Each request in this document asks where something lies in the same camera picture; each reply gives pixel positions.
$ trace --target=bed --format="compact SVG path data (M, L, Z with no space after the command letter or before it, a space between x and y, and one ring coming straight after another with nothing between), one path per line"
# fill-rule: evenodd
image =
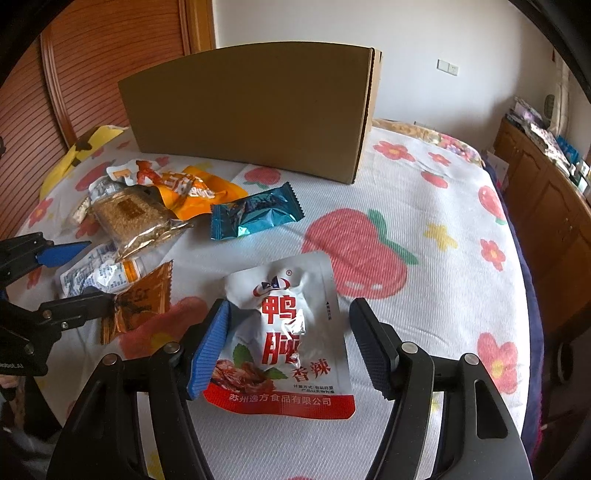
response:
M540 410L541 325L531 276L506 217L495 182L478 152L452 137L419 127L375 121L355 184L348 186L289 171L203 158L140 154L131 130L76 167L33 211L20 234L42 231L56 243L108 240L87 219L77 229L64 219L108 164L159 159L172 170L194 165L232 180L249 193L289 181L306 217L224 242L209 239L208 218L175 242L142 258L147 269L174 260L172 301L191 297L207 312L233 271L325 250L337 272L343 314L357 296L400 337L431 355L477 353L491 374L531 454ZM352 255L362 249L363 255ZM339 263L350 268L338 268ZM36 309L56 295L56 272L34 271L13 284L11 301ZM129 349L121 338L99 345L99 323L65 332L51 352L38 386L60 423L106 353L149 355L178 336L164 329ZM312 421L240 416L203 398L190 402L197 435L216 479L364 478L378 448L391 405L371 385L350 331L345 332L356 413L349 420ZM419 478L431 474L441 422L435 394ZM138 396L148 471L163 478L148 399ZM242 462L232 459L241 456ZM243 471L242 465L249 469Z

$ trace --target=screw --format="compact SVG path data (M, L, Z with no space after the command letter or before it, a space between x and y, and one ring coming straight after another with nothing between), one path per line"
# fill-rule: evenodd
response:
M467 353L466 355L464 355L464 360L468 365L478 365L478 363L480 363L478 357L473 353Z
M417 353L418 352L418 347L417 347L417 345L415 345L412 342L404 342L402 344L402 350L404 352L406 352L406 353L412 354L412 353Z
M114 363L117 362L117 354L115 353L107 353L104 357L103 357L103 365L113 365Z
M176 353L181 349L181 346L177 342L169 342L164 345L164 351L166 353Z

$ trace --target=red chinese text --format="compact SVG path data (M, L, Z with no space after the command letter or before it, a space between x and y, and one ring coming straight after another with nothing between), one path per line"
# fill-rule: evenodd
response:
M275 321L275 315L279 318L293 320L296 318L296 298L291 295L276 297L269 295L261 304L261 311L267 315L267 323L272 325Z
M295 368L292 370L292 377L295 378L298 383L308 381L308 369L306 367Z
M283 335L281 332L268 332L265 339L265 348L262 352L262 363L275 365L279 360L279 355L285 355L285 363L294 364L297 362L299 345L299 335L288 338L287 335Z
M312 362L310 364L310 368L312 373L315 375L315 378L318 378L319 375L327 374L330 372L330 367L326 358L319 358L317 362Z

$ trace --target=candy wrapper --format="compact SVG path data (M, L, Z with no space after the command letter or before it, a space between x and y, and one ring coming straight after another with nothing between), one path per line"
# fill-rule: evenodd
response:
M236 238L304 218L289 182L224 205L212 206L212 240Z
M205 398L236 413L348 419L355 401L330 258L285 258L225 284L245 317L232 313Z
M172 273L173 263L170 261L115 297L113 316L102 319L101 345L110 343L120 333L134 330L153 316L170 309Z
M113 239L123 260L147 246L156 246L190 225L164 205L138 190L101 177L89 187L92 210Z
M99 245L84 258L60 275L64 297L81 295L86 287L95 287L107 293L128 288L142 275L140 259L117 261L113 242Z
M210 213L211 205L232 202L248 195L246 190L227 180L187 167L182 172L163 171L158 161L131 160L125 165L107 167L111 180L126 185L155 185L166 208L180 220Z

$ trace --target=brown cardboard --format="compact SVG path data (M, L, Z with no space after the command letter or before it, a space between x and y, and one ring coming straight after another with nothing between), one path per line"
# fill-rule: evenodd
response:
M373 48L277 42L189 55L119 82L142 152L353 183L381 68Z

